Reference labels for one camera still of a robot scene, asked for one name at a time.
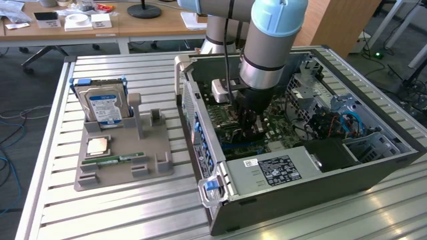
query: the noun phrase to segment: chair wheel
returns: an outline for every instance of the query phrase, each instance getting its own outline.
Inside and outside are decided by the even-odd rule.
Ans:
[[[26,47],[18,47],[18,51],[19,51],[22,54],[26,54],[26,53],[29,52]]]
[[[22,71],[23,71],[23,73],[27,74],[27,75],[34,74],[34,70],[33,70],[31,68],[23,67],[23,68],[22,68]]]

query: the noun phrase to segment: desk lamp base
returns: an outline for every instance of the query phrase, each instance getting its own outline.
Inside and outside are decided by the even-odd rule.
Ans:
[[[161,9],[147,4],[145,4],[145,9],[142,9],[142,5],[137,4],[126,8],[126,13],[138,19],[153,19],[161,15]]]

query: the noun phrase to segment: gray carpet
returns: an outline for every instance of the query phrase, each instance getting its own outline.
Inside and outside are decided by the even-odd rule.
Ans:
[[[369,34],[373,33],[377,28],[384,16],[381,15],[377,18],[373,18],[365,30]],[[378,51],[382,46],[382,40],[386,38],[392,26],[396,24],[393,22],[388,26],[388,30],[380,36],[372,51]],[[191,47],[199,47],[199,40],[189,40],[189,45]],[[427,43],[427,37],[421,33],[406,29],[401,38],[397,40],[392,50],[394,56],[384,54],[384,59],[381,62],[384,64],[392,65],[393,69],[401,73],[402,77],[406,77],[412,73],[412,69],[406,67],[410,59],[414,57],[418,50],[422,48]],[[182,41],[159,41],[157,43],[158,49],[151,50],[149,47],[149,42],[142,45],[134,44],[134,49],[130,53],[141,52],[167,52],[185,50]],[[109,55],[118,54],[118,47],[113,43],[99,44],[99,50],[95,51],[91,49],[90,45],[74,45],[63,46],[63,50],[69,55],[74,56],[90,56],[90,55]],[[29,53],[34,53],[39,47],[29,47]],[[62,67],[62,56],[55,52],[49,52],[42,56],[31,65],[30,68],[34,70],[34,75],[25,75],[21,71],[19,64],[29,57],[29,54],[22,54],[18,52],[17,48],[13,47],[9,49],[5,56],[0,58],[0,112],[14,110],[14,109],[27,109],[33,106],[46,105],[51,103],[57,79]],[[346,58],[349,64],[365,74],[366,72],[377,69],[380,65],[369,60],[365,60],[360,55],[349,55]],[[421,73],[421,78],[425,79],[427,70]],[[392,84],[398,84],[398,78],[396,76],[388,75],[388,70],[384,69],[372,73],[369,79],[378,84],[384,89],[392,91],[389,88]],[[46,110],[37,111],[33,114],[42,115],[46,113]],[[35,164],[37,154],[39,150],[39,144],[42,140],[46,118],[26,120],[25,129],[26,133],[23,138],[9,148],[5,149],[7,158],[13,161],[17,175],[21,184],[21,200],[18,201],[14,208],[22,208],[26,191],[30,183],[30,177],[33,174],[33,167]],[[17,118],[9,121],[10,123],[21,123],[22,119]],[[14,131],[14,126],[3,126],[0,124],[0,141]],[[0,181],[5,177],[6,171],[0,172]],[[3,209],[9,206],[17,196],[17,187],[13,178],[10,177],[5,185],[0,188],[0,209]],[[0,216],[0,239],[10,240],[14,238],[15,229],[19,221],[19,212],[9,212]]]

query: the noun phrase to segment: hard drive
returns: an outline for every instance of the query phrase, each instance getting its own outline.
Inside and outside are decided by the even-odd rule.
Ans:
[[[91,80],[90,78],[69,80],[70,89],[79,101],[87,122],[98,122],[101,129],[119,127],[122,118],[130,116],[126,102],[126,79]]]

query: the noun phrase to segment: white table leg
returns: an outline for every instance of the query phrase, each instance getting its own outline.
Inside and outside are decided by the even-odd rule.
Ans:
[[[422,9],[424,7],[421,6],[416,6],[413,8],[413,10],[410,11],[410,13],[406,15],[405,19],[404,19],[404,22],[401,23],[397,31],[394,32],[394,34],[392,35],[389,41],[386,42],[386,45],[385,47],[386,48],[390,48],[397,40],[397,38],[400,37],[402,31],[406,29],[409,23],[412,22],[412,19],[414,18],[416,14],[418,13],[420,9]]]
[[[117,37],[117,44],[118,44],[118,49],[119,49],[119,54],[129,54],[129,38],[127,37]]]
[[[389,21],[392,20],[393,16],[396,15],[396,12],[397,12],[398,8],[401,7],[401,4],[404,3],[404,1],[405,0],[397,0],[396,3],[393,4],[392,9],[389,10],[389,12],[388,12],[388,14],[385,16],[385,19],[381,21],[381,23],[380,23],[380,25],[378,25],[378,27],[377,27],[377,29],[376,29],[369,41],[366,43],[369,48],[372,48],[373,43],[378,39],[378,37],[380,37],[380,35],[381,35],[381,33],[382,33]]]
[[[409,68],[414,69],[416,66],[420,64],[421,59],[427,56],[427,44],[418,51],[417,55],[413,57],[412,61],[406,65]]]

